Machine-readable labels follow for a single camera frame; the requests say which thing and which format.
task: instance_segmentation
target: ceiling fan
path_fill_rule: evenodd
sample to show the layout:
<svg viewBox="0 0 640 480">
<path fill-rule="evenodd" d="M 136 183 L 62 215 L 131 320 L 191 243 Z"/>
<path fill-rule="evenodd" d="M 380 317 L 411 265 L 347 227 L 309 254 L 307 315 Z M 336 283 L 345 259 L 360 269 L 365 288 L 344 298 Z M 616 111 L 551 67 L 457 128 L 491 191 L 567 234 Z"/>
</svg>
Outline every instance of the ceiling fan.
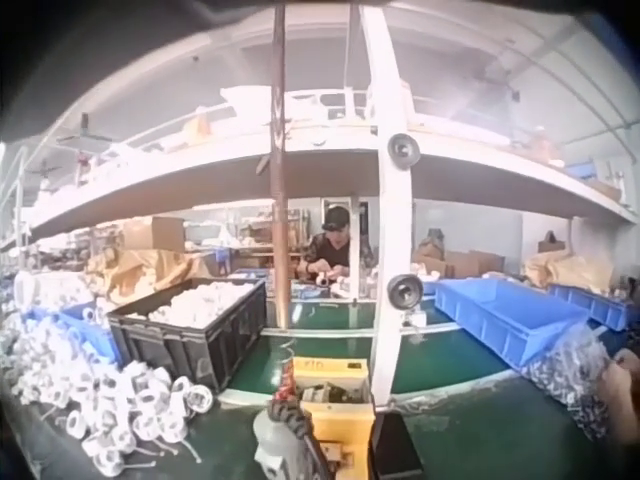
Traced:
<svg viewBox="0 0 640 480">
<path fill-rule="evenodd" d="M 58 137 L 56 139 L 56 143 L 58 143 L 58 145 L 61 145 L 63 143 L 67 143 L 71 140 L 76 140 L 76 139 L 80 139 L 80 138 L 87 138 L 89 140 L 97 140 L 99 142 L 108 142 L 108 143 L 114 143 L 115 140 L 111 137 L 106 137 L 103 135 L 96 135 L 93 134 L 89 131 L 89 114 L 86 112 L 83 112 L 81 114 L 80 117 L 80 132 L 75 134 L 75 135 L 68 135 L 66 137 Z"/>
<path fill-rule="evenodd" d="M 31 175 L 40 175 L 40 178 L 46 180 L 49 178 L 49 174 L 51 172 L 55 172 L 56 170 L 60 170 L 61 167 L 49 167 L 47 165 L 47 159 L 43 159 L 40 162 L 40 168 L 37 170 L 25 170 L 25 172 L 30 173 Z"/>
</svg>

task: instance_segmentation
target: cable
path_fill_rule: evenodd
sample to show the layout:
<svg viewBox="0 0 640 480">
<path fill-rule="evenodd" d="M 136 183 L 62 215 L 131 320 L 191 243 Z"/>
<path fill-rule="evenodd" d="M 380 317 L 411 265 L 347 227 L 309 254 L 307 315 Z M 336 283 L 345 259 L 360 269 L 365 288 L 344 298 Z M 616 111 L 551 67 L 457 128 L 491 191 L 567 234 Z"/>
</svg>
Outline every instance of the cable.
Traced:
<svg viewBox="0 0 640 480">
<path fill-rule="evenodd" d="M 318 480 L 333 480 L 335 476 L 329 469 L 329 463 L 324 456 L 320 443 L 313 435 L 313 424 L 307 417 L 297 400 L 281 401 L 273 399 L 267 406 L 267 415 L 272 422 L 284 424 L 289 431 L 307 447 L 315 467 L 314 478 Z"/>
</svg>

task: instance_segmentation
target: yellow box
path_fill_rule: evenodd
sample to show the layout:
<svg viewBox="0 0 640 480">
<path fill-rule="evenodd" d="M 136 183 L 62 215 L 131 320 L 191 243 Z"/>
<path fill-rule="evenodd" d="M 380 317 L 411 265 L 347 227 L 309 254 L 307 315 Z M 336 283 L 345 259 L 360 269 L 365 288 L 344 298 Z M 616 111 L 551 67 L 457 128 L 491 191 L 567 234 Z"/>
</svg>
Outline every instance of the yellow box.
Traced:
<svg viewBox="0 0 640 480">
<path fill-rule="evenodd" d="M 302 408 L 311 414 L 314 435 L 320 443 L 341 446 L 344 462 L 336 479 L 369 478 L 369 438 L 375 409 L 367 360 L 295 357 L 293 365 L 296 385 L 302 388 L 327 382 L 361 394 L 364 403 L 302 402 Z"/>
</svg>

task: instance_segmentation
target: black cap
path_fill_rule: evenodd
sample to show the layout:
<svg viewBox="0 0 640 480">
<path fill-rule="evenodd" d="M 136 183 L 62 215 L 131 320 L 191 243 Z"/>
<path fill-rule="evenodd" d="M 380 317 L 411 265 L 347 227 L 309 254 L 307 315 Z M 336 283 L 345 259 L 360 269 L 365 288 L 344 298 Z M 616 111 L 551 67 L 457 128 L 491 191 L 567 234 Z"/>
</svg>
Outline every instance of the black cap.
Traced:
<svg viewBox="0 0 640 480">
<path fill-rule="evenodd" d="M 337 232 L 349 225 L 349 210 L 344 207 L 331 207 L 324 216 L 322 229 L 325 232 Z"/>
</svg>

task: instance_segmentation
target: black plastic crate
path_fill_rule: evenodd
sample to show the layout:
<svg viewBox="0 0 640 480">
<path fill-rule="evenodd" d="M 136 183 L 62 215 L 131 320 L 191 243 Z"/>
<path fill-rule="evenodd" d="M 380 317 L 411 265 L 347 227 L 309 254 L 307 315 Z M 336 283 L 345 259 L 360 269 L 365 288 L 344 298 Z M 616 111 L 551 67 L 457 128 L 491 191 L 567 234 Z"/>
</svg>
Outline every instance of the black plastic crate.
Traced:
<svg viewBox="0 0 640 480">
<path fill-rule="evenodd" d="M 182 292 L 214 282 L 254 287 L 202 329 L 131 317 L 146 317 Z M 138 360 L 153 368 L 165 367 L 174 378 L 185 375 L 219 393 L 266 325 L 267 293 L 263 280 L 191 279 L 117 308 L 108 317 L 123 365 Z"/>
</svg>

